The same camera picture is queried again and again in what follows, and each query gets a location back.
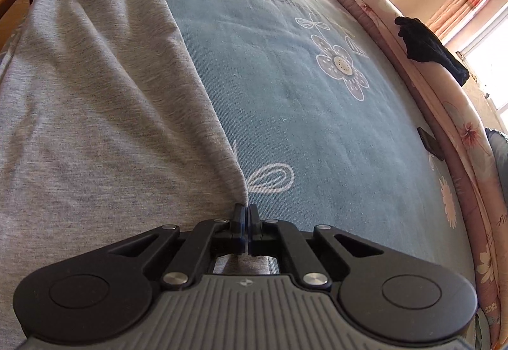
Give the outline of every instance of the black circular pad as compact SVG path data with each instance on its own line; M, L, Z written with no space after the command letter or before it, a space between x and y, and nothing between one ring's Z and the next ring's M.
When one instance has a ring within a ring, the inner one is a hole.
M435 343L467 328L473 286L446 268L395 251L350 260L338 301L358 326L396 343Z
M433 306L441 298L441 289L428 278L398 275L385 281L383 296L394 306L421 310Z
M87 308L108 295L109 284L95 275L79 274L59 280L49 290L51 299L65 308Z
M130 259L110 256L84 254L24 278L13 306L25 333L79 346L114 337L138 321L151 304L151 284Z

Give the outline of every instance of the metal rivet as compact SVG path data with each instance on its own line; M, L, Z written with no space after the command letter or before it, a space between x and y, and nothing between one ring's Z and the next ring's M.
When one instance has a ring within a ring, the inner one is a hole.
M328 277L321 273L308 273L303 276L303 282L309 286L323 286L328 282Z
M181 286L189 281L189 278L184 273L167 273L162 278L165 283L171 284L172 286Z

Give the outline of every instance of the black device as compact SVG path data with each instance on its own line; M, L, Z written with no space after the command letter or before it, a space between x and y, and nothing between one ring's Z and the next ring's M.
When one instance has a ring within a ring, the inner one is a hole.
M278 275L213 274L226 254L274 257ZM163 225L21 281L20 350L467 348L473 286L441 266L329 225L232 219Z
M441 145L439 145L436 138L434 138L430 133L424 129L421 129L420 127L418 127L417 130L425 149L434 155L438 160L444 161L445 156L443 155L443 150L441 149Z

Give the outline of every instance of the blue bedsheet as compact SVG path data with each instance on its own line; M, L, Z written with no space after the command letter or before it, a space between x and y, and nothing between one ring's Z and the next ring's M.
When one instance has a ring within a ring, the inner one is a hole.
M430 128L335 0L167 2L263 217L329 223L474 283L450 174L417 133Z

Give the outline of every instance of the grey sweatpants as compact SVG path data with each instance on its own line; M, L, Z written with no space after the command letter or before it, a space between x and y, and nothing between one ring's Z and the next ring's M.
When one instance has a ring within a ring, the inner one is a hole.
M165 0L35 1L0 66L1 349L25 275L246 202Z

